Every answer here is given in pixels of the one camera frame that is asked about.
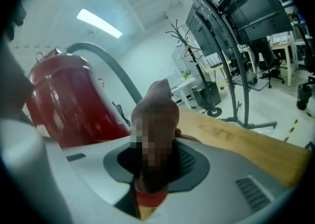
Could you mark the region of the red fire extinguisher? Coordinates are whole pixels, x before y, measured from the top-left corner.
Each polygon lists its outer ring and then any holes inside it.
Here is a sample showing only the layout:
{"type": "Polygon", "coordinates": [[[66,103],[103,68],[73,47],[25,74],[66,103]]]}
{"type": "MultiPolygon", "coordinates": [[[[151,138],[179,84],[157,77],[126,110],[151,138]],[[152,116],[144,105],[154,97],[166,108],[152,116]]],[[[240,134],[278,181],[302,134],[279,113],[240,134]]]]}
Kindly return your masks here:
{"type": "Polygon", "coordinates": [[[134,102],[141,94],[118,62],[101,47],[78,42],[64,53],[54,49],[37,53],[29,73],[33,92],[27,100],[30,118],[36,127],[45,127],[62,148],[120,139],[130,128],[103,91],[92,66],[76,55],[79,50],[94,53],[120,79],[134,102]]]}

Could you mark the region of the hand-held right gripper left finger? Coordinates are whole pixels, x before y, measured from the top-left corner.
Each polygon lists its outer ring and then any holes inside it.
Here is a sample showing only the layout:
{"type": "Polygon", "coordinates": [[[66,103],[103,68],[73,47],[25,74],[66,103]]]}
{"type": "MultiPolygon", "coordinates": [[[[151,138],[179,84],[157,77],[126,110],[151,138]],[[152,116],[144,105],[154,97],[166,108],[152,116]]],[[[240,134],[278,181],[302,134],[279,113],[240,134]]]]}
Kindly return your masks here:
{"type": "Polygon", "coordinates": [[[130,153],[130,137],[91,145],[62,149],[45,137],[47,147],[57,147],[76,173],[92,191],[110,206],[127,216],[140,218],[133,185],[134,175],[123,167],[135,158],[130,153]]]}

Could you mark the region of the brown wiping cloth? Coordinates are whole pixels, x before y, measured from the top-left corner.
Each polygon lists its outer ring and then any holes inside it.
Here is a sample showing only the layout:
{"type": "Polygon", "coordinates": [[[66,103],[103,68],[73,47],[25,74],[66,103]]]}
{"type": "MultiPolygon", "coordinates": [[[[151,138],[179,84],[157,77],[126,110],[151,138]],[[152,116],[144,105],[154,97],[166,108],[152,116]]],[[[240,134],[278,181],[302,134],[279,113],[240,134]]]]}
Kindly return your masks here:
{"type": "Polygon", "coordinates": [[[172,100],[167,79],[155,81],[137,103],[132,114],[132,135],[141,148],[141,169],[136,188],[141,192],[157,193],[167,188],[173,141],[198,139],[183,134],[178,128],[180,112],[172,100]]]}

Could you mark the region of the black equipment case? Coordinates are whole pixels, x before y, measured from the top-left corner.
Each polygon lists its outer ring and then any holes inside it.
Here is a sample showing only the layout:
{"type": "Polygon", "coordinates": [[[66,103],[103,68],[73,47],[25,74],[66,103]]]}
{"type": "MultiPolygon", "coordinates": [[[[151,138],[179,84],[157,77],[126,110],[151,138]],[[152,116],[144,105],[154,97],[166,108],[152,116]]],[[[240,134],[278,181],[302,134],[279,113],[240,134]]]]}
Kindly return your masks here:
{"type": "Polygon", "coordinates": [[[192,93],[197,104],[203,109],[210,108],[210,102],[212,102],[213,106],[216,106],[221,102],[221,97],[216,83],[207,81],[207,85],[208,92],[206,91],[203,83],[192,88],[192,93]]]}

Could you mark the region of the long ceiling light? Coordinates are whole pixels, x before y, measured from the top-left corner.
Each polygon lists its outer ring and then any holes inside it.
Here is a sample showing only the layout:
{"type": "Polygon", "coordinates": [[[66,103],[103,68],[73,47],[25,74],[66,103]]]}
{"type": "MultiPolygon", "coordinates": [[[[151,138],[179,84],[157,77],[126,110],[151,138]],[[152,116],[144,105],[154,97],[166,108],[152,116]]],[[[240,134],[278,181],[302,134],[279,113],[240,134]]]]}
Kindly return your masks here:
{"type": "Polygon", "coordinates": [[[121,31],[86,9],[80,10],[77,14],[77,19],[104,31],[115,38],[120,38],[123,35],[121,31]]]}

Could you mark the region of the pale wooden stool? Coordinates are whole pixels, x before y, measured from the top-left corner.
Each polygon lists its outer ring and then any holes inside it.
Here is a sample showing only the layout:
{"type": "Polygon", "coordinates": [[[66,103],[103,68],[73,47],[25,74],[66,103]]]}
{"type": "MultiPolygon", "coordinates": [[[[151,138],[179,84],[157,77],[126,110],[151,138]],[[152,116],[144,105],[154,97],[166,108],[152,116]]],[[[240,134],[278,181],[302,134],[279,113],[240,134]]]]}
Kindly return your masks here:
{"type": "Polygon", "coordinates": [[[219,90],[224,90],[224,88],[228,88],[228,80],[227,76],[223,69],[223,64],[219,63],[218,65],[204,65],[200,64],[202,72],[208,76],[208,79],[214,83],[216,83],[217,88],[219,90]]]}

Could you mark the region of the black trash bin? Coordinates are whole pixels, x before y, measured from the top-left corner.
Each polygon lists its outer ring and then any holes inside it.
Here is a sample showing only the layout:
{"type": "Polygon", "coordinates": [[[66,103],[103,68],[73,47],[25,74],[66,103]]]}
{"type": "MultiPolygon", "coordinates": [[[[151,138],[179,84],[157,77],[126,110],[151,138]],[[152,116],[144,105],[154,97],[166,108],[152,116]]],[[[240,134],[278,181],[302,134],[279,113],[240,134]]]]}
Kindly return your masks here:
{"type": "Polygon", "coordinates": [[[306,84],[300,84],[298,86],[297,94],[297,108],[305,110],[307,108],[310,97],[312,96],[312,89],[306,84]]]}

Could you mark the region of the white desk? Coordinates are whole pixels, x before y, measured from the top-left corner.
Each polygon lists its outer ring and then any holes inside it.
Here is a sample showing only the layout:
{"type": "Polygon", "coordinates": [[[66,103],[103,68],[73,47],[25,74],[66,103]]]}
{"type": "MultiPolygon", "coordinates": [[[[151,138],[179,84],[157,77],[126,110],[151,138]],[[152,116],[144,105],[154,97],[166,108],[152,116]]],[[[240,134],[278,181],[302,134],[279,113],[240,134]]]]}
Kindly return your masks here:
{"type": "Polygon", "coordinates": [[[285,60],[280,65],[280,72],[282,77],[286,77],[287,86],[291,86],[291,81],[296,70],[296,56],[295,45],[290,36],[286,37],[286,40],[272,42],[271,49],[284,50],[285,60]]]}
{"type": "Polygon", "coordinates": [[[171,89],[171,92],[173,95],[175,93],[179,93],[182,102],[184,102],[186,108],[189,110],[192,110],[192,108],[187,98],[187,95],[185,94],[185,88],[188,89],[195,81],[196,81],[196,78],[192,77],[171,89]]]}

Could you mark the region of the white cabinet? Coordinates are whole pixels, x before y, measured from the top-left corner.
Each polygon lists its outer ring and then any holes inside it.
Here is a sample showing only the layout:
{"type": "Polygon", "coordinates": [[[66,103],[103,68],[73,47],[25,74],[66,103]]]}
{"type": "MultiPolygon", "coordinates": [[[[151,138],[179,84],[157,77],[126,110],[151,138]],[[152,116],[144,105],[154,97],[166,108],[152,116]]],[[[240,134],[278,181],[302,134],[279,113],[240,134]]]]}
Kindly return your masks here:
{"type": "Polygon", "coordinates": [[[182,71],[186,70],[191,71],[191,75],[189,76],[189,78],[196,77],[199,75],[194,62],[192,62],[191,56],[190,55],[186,57],[183,56],[185,50],[186,48],[184,45],[180,47],[175,47],[175,50],[173,51],[171,56],[176,65],[176,72],[181,79],[183,79],[182,71]]]}

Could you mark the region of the black display stand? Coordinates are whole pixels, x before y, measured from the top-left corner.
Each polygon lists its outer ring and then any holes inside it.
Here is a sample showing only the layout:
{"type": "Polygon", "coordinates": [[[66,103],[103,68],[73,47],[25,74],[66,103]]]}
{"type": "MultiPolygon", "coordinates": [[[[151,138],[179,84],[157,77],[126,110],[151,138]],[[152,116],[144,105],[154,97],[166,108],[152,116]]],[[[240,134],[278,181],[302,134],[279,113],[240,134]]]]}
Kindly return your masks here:
{"type": "MultiPolygon", "coordinates": [[[[193,3],[193,6],[195,6],[198,11],[202,11],[204,13],[213,13],[217,14],[219,18],[222,18],[222,15],[219,14],[219,11],[214,6],[214,4],[209,3],[207,0],[191,0],[193,3]]],[[[231,101],[232,101],[232,109],[233,109],[233,116],[228,118],[222,118],[221,120],[224,122],[229,123],[237,123],[238,125],[242,126],[246,129],[257,129],[257,128],[267,128],[267,127],[273,127],[275,128],[277,126],[277,122],[267,122],[263,124],[251,124],[249,123],[249,104],[250,104],[250,98],[249,98],[249,92],[251,90],[251,87],[249,87],[248,81],[247,81],[247,75],[246,70],[244,67],[242,56],[239,52],[237,42],[235,38],[233,37],[233,33],[231,31],[230,25],[227,24],[226,21],[224,21],[224,24],[226,24],[227,29],[229,32],[231,32],[232,35],[232,44],[233,44],[233,53],[235,57],[233,59],[236,60],[238,69],[240,71],[240,74],[233,78],[229,66],[227,64],[227,59],[225,58],[224,54],[220,50],[218,53],[219,58],[221,59],[221,62],[223,64],[224,72],[227,76],[228,80],[228,87],[231,95],[231,101]]]]}

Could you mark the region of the person's black shirt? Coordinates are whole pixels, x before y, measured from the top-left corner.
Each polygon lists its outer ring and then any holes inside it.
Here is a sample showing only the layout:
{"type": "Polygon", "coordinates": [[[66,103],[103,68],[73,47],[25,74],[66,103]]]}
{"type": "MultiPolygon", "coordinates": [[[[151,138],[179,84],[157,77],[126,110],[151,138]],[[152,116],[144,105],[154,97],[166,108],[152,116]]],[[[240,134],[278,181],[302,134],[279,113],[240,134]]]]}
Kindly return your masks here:
{"type": "Polygon", "coordinates": [[[0,36],[0,118],[28,122],[23,107],[33,85],[9,48],[6,34],[0,36]]]}

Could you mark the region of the black office chair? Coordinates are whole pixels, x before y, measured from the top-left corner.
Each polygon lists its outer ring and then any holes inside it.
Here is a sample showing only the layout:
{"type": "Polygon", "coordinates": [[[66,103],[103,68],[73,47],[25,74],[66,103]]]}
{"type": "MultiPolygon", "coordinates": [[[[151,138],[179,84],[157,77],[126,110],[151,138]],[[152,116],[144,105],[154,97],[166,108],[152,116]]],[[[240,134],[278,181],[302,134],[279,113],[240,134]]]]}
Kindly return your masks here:
{"type": "Polygon", "coordinates": [[[315,49],[313,48],[313,44],[309,42],[309,36],[307,34],[304,35],[303,40],[306,45],[304,64],[307,71],[310,73],[305,85],[315,85],[315,49]]]}
{"type": "Polygon", "coordinates": [[[274,55],[267,38],[265,37],[251,41],[250,48],[254,54],[255,64],[262,72],[261,79],[268,79],[268,87],[272,87],[272,78],[280,80],[281,83],[284,84],[284,79],[280,77],[280,62],[274,55]]]}

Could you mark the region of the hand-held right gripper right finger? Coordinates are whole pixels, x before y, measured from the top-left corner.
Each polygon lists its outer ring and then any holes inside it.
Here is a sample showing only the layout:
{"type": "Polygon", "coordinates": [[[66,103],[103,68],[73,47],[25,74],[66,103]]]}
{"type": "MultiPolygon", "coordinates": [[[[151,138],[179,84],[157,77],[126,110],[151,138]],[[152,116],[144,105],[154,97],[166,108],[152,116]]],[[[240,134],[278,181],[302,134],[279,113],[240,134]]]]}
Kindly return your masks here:
{"type": "Polygon", "coordinates": [[[206,158],[184,176],[203,180],[187,192],[170,193],[149,217],[149,224],[267,224],[287,200],[287,189],[272,175],[232,151],[177,139],[206,158]]]}

